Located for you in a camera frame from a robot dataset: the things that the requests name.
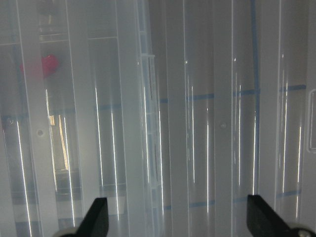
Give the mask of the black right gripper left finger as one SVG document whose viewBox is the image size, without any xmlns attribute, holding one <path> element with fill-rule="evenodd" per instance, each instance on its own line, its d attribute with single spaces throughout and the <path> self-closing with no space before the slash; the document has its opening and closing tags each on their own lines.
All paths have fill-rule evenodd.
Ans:
<svg viewBox="0 0 316 237">
<path fill-rule="evenodd" d="M 109 231 L 108 202 L 106 197 L 94 200 L 76 231 L 77 237 L 106 237 Z"/>
</svg>

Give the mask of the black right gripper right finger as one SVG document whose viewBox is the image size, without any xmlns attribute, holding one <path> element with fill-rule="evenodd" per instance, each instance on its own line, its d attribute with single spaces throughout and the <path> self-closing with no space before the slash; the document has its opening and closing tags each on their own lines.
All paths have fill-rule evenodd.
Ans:
<svg viewBox="0 0 316 237">
<path fill-rule="evenodd" d="M 295 232 L 260 195 L 247 196 L 247 228 L 253 237 L 295 236 Z"/>
</svg>

